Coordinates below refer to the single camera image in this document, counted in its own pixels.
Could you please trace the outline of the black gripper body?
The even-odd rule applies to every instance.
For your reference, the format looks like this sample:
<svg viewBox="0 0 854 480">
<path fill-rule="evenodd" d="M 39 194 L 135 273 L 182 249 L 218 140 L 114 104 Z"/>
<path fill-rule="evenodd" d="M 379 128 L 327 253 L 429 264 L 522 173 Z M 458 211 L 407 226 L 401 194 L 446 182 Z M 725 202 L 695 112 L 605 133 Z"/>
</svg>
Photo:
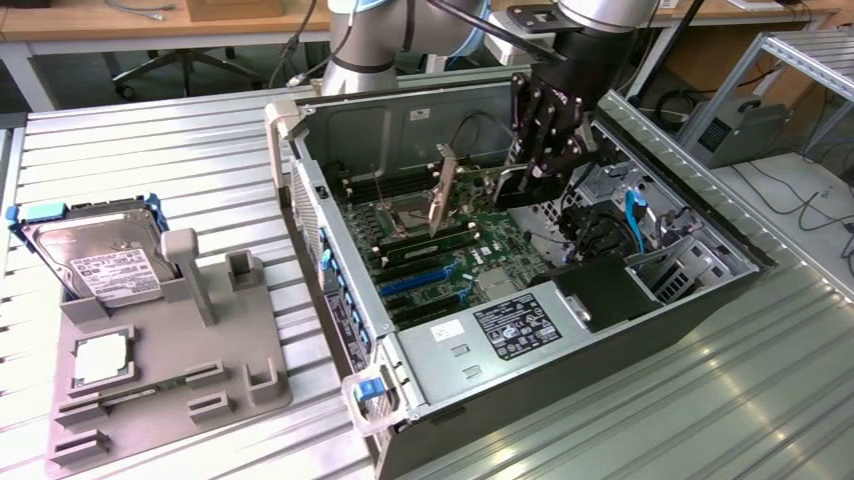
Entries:
<svg viewBox="0 0 854 480">
<path fill-rule="evenodd" d="M 582 27 L 559 33 L 553 46 L 566 60 L 535 64 L 533 73 L 569 97 L 581 98 L 586 108 L 594 108 L 625 67 L 634 48 L 634 30 L 614 33 Z"/>
</svg>

